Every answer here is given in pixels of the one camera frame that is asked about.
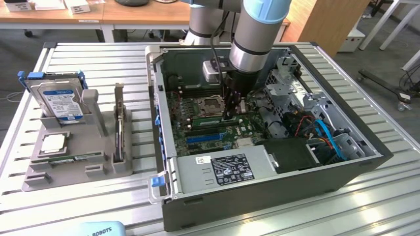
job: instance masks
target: power supply label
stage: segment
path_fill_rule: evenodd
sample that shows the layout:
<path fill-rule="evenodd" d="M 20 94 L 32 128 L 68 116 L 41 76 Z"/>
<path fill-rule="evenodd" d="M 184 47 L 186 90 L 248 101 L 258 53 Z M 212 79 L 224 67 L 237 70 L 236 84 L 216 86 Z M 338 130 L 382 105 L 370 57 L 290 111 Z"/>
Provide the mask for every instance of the power supply label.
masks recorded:
<path fill-rule="evenodd" d="M 81 119 L 82 112 L 78 103 L 73 101 L 74 92 L 72 90 L 44 91 L 42 93 L 52 112 L 60 120 L 72 123 Z"/>
<path fill-rule="evenodd" d="M 218 185 L 254 179 L 245 154 L 213 158 L 210 165 Z"/>

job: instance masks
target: caster wheel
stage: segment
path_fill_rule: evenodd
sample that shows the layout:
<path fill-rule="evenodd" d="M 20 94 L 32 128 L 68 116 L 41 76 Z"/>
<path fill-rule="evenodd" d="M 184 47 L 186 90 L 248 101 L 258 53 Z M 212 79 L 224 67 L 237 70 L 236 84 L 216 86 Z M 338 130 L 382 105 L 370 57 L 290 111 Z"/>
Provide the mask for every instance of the caster wheel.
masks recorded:
<path fill-rule="evenodd" d="M 25 31 L 25 36 L 26 36 L 28 38 L 32 38 L 32 36 L 33 36 L 32 31 Z"/>
<path fill-rule="evenodd" d="M 153 32 L 148 32 L 146 34 L 148 34 L 149 38 L 154 38 Z"/>
<path fill-rule="evenodd" d="M 400 111 L 400 112 L 405 111 L 405 106 L 401 105 L 400 103 L 398 103 L 398 111 Z"/>

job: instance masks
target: robotic arm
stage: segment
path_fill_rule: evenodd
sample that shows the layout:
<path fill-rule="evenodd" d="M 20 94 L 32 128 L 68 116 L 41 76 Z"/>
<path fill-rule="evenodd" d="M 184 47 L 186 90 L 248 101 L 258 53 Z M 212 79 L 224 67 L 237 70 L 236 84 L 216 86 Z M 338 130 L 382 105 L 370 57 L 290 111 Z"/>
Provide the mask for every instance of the robotic arm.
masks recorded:
<path fill-rule="evenodd" d="M 225 69 L 226 72 L 226 76 L 218 82 L 224 87 L 224 118 L 230 119 L 237 113 L 241 100 L 254 86 L 292 0 L 182 1 L 194 4 L 190 9 L 189 37 L 185 38 L 188 41 L 194 37 L 194 45 L 210 43 L 210 34 L 220 23 L 210 17 L 216 11 L 220 12 L 218 9 L 237 11 L 240 7 L 229 59 L 222 63 L 221 68 L 214 66 L 216 70 Z"/>

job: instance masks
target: slotted metal surface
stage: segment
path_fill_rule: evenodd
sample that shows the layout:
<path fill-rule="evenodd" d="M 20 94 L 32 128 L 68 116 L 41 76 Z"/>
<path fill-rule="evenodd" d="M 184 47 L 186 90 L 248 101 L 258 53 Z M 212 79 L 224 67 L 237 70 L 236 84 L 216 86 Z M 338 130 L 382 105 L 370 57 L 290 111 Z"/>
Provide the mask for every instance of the slotted metal surface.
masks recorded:
<path fill-rule="evenodd" d="M 65 72 L 81 69 L 88 86 L 98 91 L 101 111 L 113 108 L 114 82 L 125 83 L 125 105 L 133 111 L 134 174 L 106 181 L 21 192 L 24 172 L 41 126 L 37 120 L 41 111 L 25 93 L 0 149 L 0 154 L 5 156 L 0 176 L 0 233 L 54 235 L 80 222 L 109 220 L 124 223 L 126 235 L 326 236 L 418 233 L 418 144 L 324 52 L 308 43 L 297 43 L 296 46 L 394 153 L 393 158 L 374 171 L 354 178 L 333 193 L 186 230 L 164 232 L 160 205 L 150 205 L 146 199 L 145 178 L 156 172 L 156 162 L 145 79 L 145 45 L 60 43 L 53 50 L 42 50 L 36 70 Z M 302 79 L 313 91 L 318 90 L 305 71 Z"/>

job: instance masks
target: gray carpet floor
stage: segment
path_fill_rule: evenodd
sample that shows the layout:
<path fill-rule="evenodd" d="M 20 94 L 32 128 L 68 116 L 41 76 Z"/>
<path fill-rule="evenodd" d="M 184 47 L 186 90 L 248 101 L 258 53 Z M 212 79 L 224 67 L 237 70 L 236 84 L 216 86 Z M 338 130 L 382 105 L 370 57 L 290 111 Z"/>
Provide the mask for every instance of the gray carpet floor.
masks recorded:
<path fill-rule="evenodd" d="M 374 18 L 362 19 L 358 24 L 358 30 L 368 34 L 380 17 L 381 14 L 378 13 Z M 408 29 L 402 30 L 386 50 L 381 51 L 378 46 L 396 26 L 397 23 L 388 20 L 382 30 L 364 51 L 357 50 L 354 53 L 338 53 L 334 56 L 336 62 L 352 78 L 357 77 L 357 71 L 364 68 L 390 84 L 398 85 L 398 79 L 404 74 L 400 67 L 420 49 L 420 36 Z M 93 30 L 33 30 L 32 32 L 34 37 L 26 38 L 22 30 L 0 29 L 0 98 L 4 98 L 10 92 L 22 90 L 17 82 L 16 73 L 20 70 L 32 71 L 45 41 L 97 42 Z M 129 42 L 158 41 L 158 39 L 149 39 L 144 33 L 144 30 L 129 33 Z M 417 73 L 413 75 L 413 80 L 418 80 Z M 420 126 L 416 123 L 417 117 L 420 117 L 420 101 L 414 100 L 412 104 L 413 110 L 398 112 L 396 109 L 397 99 L 385 89 L 368 80 L 364 80 L 360 85 L 408 133 L 420 142 Z M 0 144 L 13 118 L 17 104 L 8 102 L 5 99 L 0 100 Z"/>

